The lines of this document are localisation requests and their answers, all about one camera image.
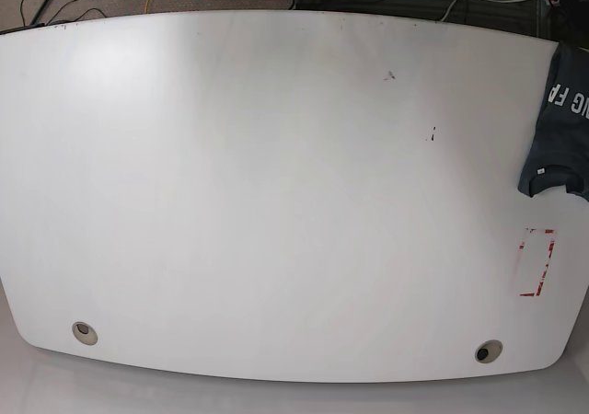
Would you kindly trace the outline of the dark blue t-shirt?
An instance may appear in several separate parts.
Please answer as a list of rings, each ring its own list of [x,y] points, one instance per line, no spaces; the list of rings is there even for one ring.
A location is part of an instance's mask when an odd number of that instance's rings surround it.
[[[556,187],[588,198],[588,51],[560,43],[518,182],[527,197]]]

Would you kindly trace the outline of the red tape rectangle marking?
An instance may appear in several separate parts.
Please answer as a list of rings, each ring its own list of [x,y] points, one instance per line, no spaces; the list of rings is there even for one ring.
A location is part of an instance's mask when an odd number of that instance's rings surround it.
[[[514,272],[517,295],[536,297],[541,294],[555,246],[556,231],[529,228],[518,248]]]

